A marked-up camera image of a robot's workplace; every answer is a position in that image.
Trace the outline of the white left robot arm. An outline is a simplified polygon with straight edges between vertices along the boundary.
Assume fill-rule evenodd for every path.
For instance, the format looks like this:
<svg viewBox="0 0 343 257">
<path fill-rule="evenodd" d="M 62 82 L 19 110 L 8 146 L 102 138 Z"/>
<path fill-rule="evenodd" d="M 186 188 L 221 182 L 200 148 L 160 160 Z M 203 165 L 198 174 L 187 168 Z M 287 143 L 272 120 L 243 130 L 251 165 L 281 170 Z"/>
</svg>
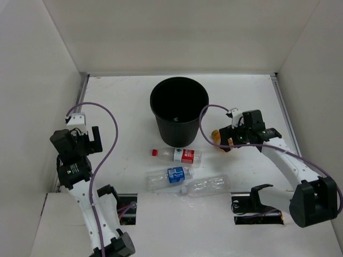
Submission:
<svg viewBox="0 0 343 257">
<path fill-rule="evenodd" d="M 57 130 L 50 137 L 58 152 L 58 179 L 81 210 L 91 239 L 91 256 L 131 256 L 136 249 L 120 228 L 117 211 L 121 204 L 114 187 L 94 188 L 88 156 L 102 152 L 102 143 L 99 128 L 93 126 L 92 132 L 93 140 L 78 128 Z"/>
</svg>

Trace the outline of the red label clear bottle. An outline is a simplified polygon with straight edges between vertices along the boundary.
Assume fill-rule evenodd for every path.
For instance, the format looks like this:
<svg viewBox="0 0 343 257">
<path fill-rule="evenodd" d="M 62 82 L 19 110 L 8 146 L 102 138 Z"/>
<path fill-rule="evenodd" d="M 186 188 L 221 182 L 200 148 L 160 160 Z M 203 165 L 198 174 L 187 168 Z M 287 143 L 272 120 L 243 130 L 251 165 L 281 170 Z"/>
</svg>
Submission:
<svg viewBox="0 0 343 257">
<path fill-rule="evenodd" d="M 172 162 L 186 167 L 198 167 L 202 161 L 201 151 L 185 148 L 153 149 L 152 156 L 166 162 Z"/>
</svg>

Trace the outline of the orange juice bottle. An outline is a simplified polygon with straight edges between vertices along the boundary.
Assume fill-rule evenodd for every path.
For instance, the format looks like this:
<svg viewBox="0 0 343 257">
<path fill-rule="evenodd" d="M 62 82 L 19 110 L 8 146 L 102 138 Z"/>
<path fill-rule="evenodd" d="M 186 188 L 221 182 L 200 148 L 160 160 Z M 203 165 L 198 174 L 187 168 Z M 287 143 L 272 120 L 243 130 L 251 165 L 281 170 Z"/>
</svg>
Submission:
<svg viewBox="0 0 343 257">
<path fill-rule="evenodd" d="M 214 130 L 211 133 L 211 139 L 214 144 L 216 145 L 228 145 L 228 146 L 233 146 L 233 140 L 232 138 L 225 139 L 223 142 L 221 142 L 221 135 L 219 130 Z"/>
</svg>

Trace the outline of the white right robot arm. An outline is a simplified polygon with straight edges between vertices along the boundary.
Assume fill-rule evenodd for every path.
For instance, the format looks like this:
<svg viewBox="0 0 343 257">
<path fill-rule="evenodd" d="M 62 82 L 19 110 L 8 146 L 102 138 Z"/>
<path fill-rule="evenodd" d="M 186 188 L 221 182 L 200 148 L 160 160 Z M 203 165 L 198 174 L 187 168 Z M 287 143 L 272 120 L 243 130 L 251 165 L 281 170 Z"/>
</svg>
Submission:
<svg viewBox="0 0 343 257">
<path fill-rule="evenodd" d="M 233 108 L 226 115 L 232 123 L 219 130 L 221 149 L 228 152 L 234 147 L 256 147 L 281 171 L 293 189 L 285 192 L 271 184 L 253 187 L 248 200 L 253 211 L 258 213 L 266 207 L 286 211 L 301 228 L 338 216 L 335 181 L 320 176 L 309 162 L 290 151 L 276 129 L 266 128 L 260 110 L 242 112 Z"/>
</svg>

